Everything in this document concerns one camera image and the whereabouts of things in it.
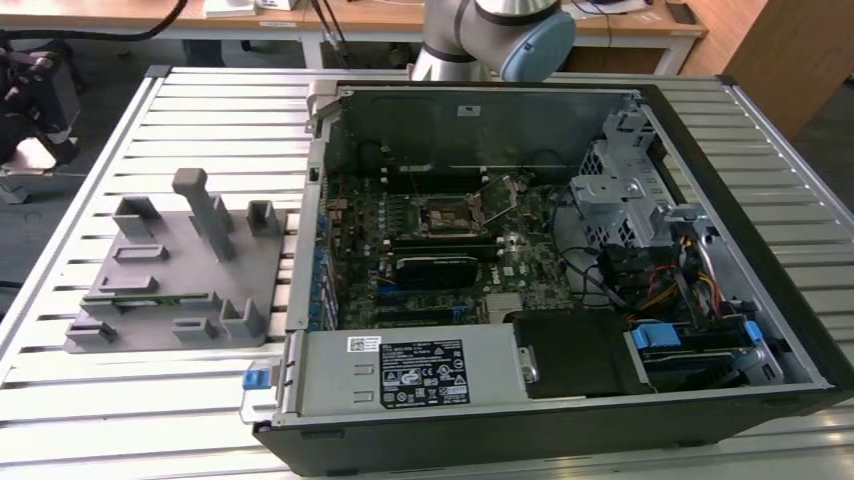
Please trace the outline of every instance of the aluminum profile table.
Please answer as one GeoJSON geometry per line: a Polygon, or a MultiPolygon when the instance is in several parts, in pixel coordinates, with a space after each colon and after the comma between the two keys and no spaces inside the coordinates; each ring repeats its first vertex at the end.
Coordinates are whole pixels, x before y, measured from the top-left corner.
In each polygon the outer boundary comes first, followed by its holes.
{"type": "MultiPolygon", "coordinates": [[[[1,478],[296,477],[240,422],[240,377],[252,360],[281,354],[308,152],[307,85],[344,76],[403,78],[385,71],[175,68],[143,81],[0,324],[1,478]],[[236,350],[69,355],[65,328],[117,231],[108,214],[125,193],[149,195],[161,210],[188,209],[171,193],[181,167],[208,171],[209,190],[229,207],[269,199],[288,211],[269,342],[236,350]]],[[[567,75],[552,81],[639,79],[662,88],[854,359],[851,214],[736,87],[711,78],[567,75]]],[[[371,478],[850,478],[852,407],[848,401],[808,417],[778,419],[707,447],[371,478]]]]}

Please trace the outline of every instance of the black cable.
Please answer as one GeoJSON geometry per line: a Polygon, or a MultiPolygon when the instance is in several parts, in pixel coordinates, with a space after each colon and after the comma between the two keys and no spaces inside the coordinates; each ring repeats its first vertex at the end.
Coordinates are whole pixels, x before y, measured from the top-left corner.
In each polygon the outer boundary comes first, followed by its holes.
{"type": "Polygon", "coordinates": [[[560,256],[563,257],[566,252],[571,252],[572,250],[582,250],[587,255],[592,255],[592,256],[599,255],[599,250],[596,250],[592,247],[570,247],[570,248],[564,248],[560,251],[560,256]]]}
{"type": "Polygon", "coordinates": [[[9,282],[6,280],[0,280],[0,288],[13,288],[20,290],[24,288],[24,284],[21,282],[9,282]]]}
{"type": "Polygon", "coordinates": [[[323,7],[320,6],[320,2],[317,0],[311,0],[311,6],[315,9],[315,13],[317,15],[317,19],[320,20],[320,24],[323,25],[323,30],[329,40],[329,44],[332,45],[332,52],[335,53],[335,58],[337,59],[337,63],[343,69],[349,69],[348,62],[348,52],[347,52],[347,39],[344,38],[344,32],[341,30],[341,26],[337,23],[337,18],[335,17],[335,11],[329,6],[328,0],[323,0],[323,4],[325,5],[327,10],[329,11],[329,18],[332,19],[332,23],[335,24],[337,38],[332,33],[332,27],[329,26],[329,22],[325,19],[325,13],[323,13],[323,7]]]}
{"type": "Polygon", "coordinates": [[[519,162],[518,166],[519,167],[527,167],[527,166],[539,167],[539,166],[542,166],[542,165],[534,164],[532,161],[531,161],[531,160],[534,160],[534,157],[536,157],[536,155],[540,154],[540,153],[546,153],[547,155],[554,156],[554,158],[563,164],[563,166],[567,169],[572,170],[574,167],[572,167],[572,165],[570,165],[570,162],[567,162],[560,157],[558,152],[555,152],[551,148],[540,148],[539,150],[534,150],[531,155],[528,155],[528,157],[522,162],[519,162]]]}
{"type": "Polygon", "coordinates": [[[53,38],[61,40],[104,40],[108,42],[139,42],[156,37],[184,11],[188,0],[177,0],[172,11],[153,28],[140,33],[99,33],[76,30],[0,30],[0,40],[33,40],[53,38]]]}
{"type": "MultiPolygon", "coordinates": [[[[579,274],[583,278],[586,278],[587,281],[599,290],[602,290],[602,293],[604,293],[604,296],[608,297],[608,300],[611,301],[611,303],[616,307],[619,307],[620,309],[623,309],[623,310],[626,310],[626,311],[628,311],[631,313],[635,313],[638,310],[631,305],[628,305],[628,302],[626,302],[626,300],[622,299],[619,294],[607,285],[604,285],[599,280],[596,280],[588,274],[586,274],[584,271],[580,268],[578,268],[572,264],[572,262],[570,262],[567,260],[566,255],[564,255],[564,251],[562,251],[560,248],[558,247],[558,239],[555,237],[555,220],[558,218],[558,207],[560,206],[560,200],[563,199],[563,197],[566,196],[568,191],[570,191],[570,186],[567,185],[563,188],[563,191],[560,192],[560,194],[558,195],[558,198],[555,198],[555,208],[551,211],[551,243],[552,243],[552,245],[555,247],[555,251],[560,253],[560,257],[562,257],[560,261],[563,261],[563,264],[570,268],[570,270],[572,270],[576,274],[579,274]]],[[[570,247],[570,249],[572,249],[572,248],[583,249],[586,247],[570,247]]]]}
{"type": "Polygon", "coordinates": [[[599,7],[599,5],[596,5],[595,3],[590,3],[594,8],[599,11],[599,13],[596,12],[590,12],[587,10],[584,10],[582,8],[582,6],[576,3],[575,0],[572,1],[572,5],[575,5],[575,8],[578,8],[582,13],[586,13],[587,15],[602,15],[604,16],[604,27],[607,28],[608,31],[608,46],[604,50],[604,53],[602,54],[602,71],[606,70],[606,67],[608,65],[608,53],[611,51],[611,45],[614,44],[614,35],[611,34],[611,15],[624,15],[623,13],[606,13],[602,8],[599,7]]]}
{"type": "MultiPolygon", "coordinates": [[[[594,268],[599,268],[599,265],[592,264],[590,265],[586,269],[584,269],[584,273],[587,275],[590,275],[590,270],[592,270],[594,268]]],[[[607,295],[602,292],[591,292],[588,290],[590,285],[587,285],[587,277],[584,277],[584,280],[582,281],[582,296],[578,299],[578,301],[580,302],[582,306],[587,307],[587,308],[598,308],[598,307],[604,307],[606,305],[591,305],[590,303],[584,303],[584,298],[587,297],[587,295],[595,295],[595,296],[602,296],[602,297],[607,297],[607,295]]]]}

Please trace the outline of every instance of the barcode sticker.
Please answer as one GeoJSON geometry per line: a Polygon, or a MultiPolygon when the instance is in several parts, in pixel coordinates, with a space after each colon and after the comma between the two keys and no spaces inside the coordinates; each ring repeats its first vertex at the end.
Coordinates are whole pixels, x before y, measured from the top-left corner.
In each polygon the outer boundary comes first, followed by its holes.
{"type": "Polygon", "coordinates": [[[383,337],[347,337],[347,351],[353,352],[379,352],[379,345],[383,343],[383,337]]]}
{"type": "Polygon", "coordinates": [[[479,117],[480,105],[460,105],[459,107],[456,107],[456,116],[457,117],[479,117]]]}

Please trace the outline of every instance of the product label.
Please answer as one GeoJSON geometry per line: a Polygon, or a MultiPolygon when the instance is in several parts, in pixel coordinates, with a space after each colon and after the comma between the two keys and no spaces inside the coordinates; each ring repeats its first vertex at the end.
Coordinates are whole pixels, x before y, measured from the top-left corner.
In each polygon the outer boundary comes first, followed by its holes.
{"type": "Polygon", "coordinates": [[[380,403],[387,409],[469,403],[461,340],[380,345],[380,403]]]}
{"type": "Polygon", "coordinates": [[[296,28],[296,24],[293,22],[257,22],[257,25],[272,28],[296,28]]]}

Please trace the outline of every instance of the blue latch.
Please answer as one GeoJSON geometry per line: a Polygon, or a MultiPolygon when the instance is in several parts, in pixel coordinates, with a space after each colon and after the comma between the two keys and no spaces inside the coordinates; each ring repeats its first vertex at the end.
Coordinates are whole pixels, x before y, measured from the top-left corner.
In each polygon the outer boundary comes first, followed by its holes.
{"type": "Polygon", "coordinates": [[[744,321],[744,331],[747,332],[747,336],[750,337],[750,341],[754,345],[762,341],[762,330],[759,330],[756,322],[752,320],[744,321]]]}
{"type": "Polygon", "coordinates": [[[644,323],[631,331],[631,339],[638,350],[682,345],[679,334],[670,323],[644,323]]]}
{"type": "Polygon", "coordinates": [[[269,370],[247,370],[243,372],[243,389],[265,390],[272,387],[269,370]]]}

